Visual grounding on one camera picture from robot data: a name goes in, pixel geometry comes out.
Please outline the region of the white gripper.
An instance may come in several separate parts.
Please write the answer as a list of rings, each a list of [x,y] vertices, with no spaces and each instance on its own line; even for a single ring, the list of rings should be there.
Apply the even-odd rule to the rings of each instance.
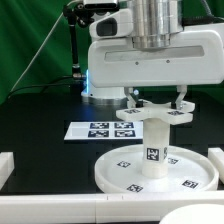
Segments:
[[[88,54],[89,79],[96,87],[125,87],[127,108],[140,106],[132,87],[177,86],[174,108],[182,110],[186,85],[224,81],[224,47],[216,31],[182,32],[163,49],[137,50],[127,38],[99,40]]]

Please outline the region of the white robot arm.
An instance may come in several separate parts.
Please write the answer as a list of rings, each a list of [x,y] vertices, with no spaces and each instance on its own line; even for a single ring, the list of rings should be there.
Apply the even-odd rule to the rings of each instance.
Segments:
[[[135,87],[224,81],[224,23],[185,25],[182,0],[84,0],[104,16],[90,25],[87,87],[83,95],[116,104]]]

